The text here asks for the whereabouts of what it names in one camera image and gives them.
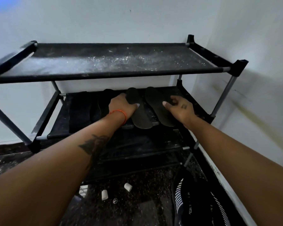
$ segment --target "bracelet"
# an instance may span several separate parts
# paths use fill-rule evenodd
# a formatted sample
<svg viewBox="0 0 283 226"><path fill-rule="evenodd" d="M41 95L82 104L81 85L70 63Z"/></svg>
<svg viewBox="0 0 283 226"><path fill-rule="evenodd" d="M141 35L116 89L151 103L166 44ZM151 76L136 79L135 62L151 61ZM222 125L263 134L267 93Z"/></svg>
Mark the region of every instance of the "bracelet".
<svg viewBox="0 0 283 226"><path fill-rule="evenodd" d="M121 125L121 126L123 126L123 125L126 123L126 121L127 121L127 114L126 114L123 110L120 110L120 109L112 110L109 114L112 114L112 113L114 113L115 111L119 111L119 112L121 112L121 113L123 113L123 114L125 115L125 121L124 121L124 123L122 123L122 125Z"/></svg>

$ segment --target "top shelf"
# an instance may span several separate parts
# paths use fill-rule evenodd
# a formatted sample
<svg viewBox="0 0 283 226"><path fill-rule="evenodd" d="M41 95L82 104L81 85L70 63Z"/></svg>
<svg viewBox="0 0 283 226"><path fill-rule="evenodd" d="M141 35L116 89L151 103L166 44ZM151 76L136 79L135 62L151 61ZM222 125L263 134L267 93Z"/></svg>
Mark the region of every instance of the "top shelf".
<svg viewBox="0 0 283 226"><path fill-rule="evenodd" d="M20 51L0 60L0 83L230 70L229 66L212 64L192 49L190 43L62 44L31 41Z"/></svg>

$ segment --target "white plastic cap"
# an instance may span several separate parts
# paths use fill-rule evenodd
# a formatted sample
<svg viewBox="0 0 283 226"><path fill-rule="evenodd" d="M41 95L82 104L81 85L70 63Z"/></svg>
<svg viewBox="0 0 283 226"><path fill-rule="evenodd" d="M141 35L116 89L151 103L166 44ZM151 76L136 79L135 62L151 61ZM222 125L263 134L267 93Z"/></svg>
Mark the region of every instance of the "white plastic cap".
<svg viewBox="0 0 283 226"><path fill-rule="evenodd" d="M124 185L124 188L130 192L131 189L132 189L132 186L131 186L129 183L126 183L126 184Z"/></svg>
<svg viewBox="0 0 283 226"><path fill-rule="evenodd" d="M108 192L107 192L107 190L103 190L102 191L102 200L106 200L106 199L108 199Z"/></svg>

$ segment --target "white wall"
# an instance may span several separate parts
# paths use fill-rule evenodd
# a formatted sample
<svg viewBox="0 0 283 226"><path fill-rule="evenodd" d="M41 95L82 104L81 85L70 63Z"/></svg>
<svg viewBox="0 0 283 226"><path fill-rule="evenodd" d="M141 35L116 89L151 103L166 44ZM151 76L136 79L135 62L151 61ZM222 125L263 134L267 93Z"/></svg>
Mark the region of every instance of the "white wall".
<svg viewBox="0 0 283 226"><path fill-rule="evenodd" d="M205 46L221 0L0 0L0 57L27 41L172 43L195 34ZM192 91L195 77L187 76ZM59 82L63 92L167 86L169 76ZM53 92L50 83L0 85L0 108L29 134ZM15 141L0 123L0 144Z"/></svg>
<svg viewBox="0 0 283 226"><path fill-rule="evenodd" d="M213 125L283 166L283 0L223 0L207 49L249 60ZM229 78L198 75L192 94L211 112Z"/></svg>

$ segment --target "hand tattoo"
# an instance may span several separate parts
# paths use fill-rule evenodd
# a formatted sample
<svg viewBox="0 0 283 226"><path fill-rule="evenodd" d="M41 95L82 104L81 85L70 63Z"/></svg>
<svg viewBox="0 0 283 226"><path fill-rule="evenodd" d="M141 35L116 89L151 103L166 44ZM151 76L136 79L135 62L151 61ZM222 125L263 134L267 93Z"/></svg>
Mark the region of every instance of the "hand tattoo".
<svg viewBox="0 0 283 226"><path fill-rule="evenodd" d="M85 141L84 144L79 145L88 155L90 155L90 162L86 169L90 169L91 166L98 160L101 150L105 147L109 141L108 136L100 136L92 134L92 139Z"/></svg>

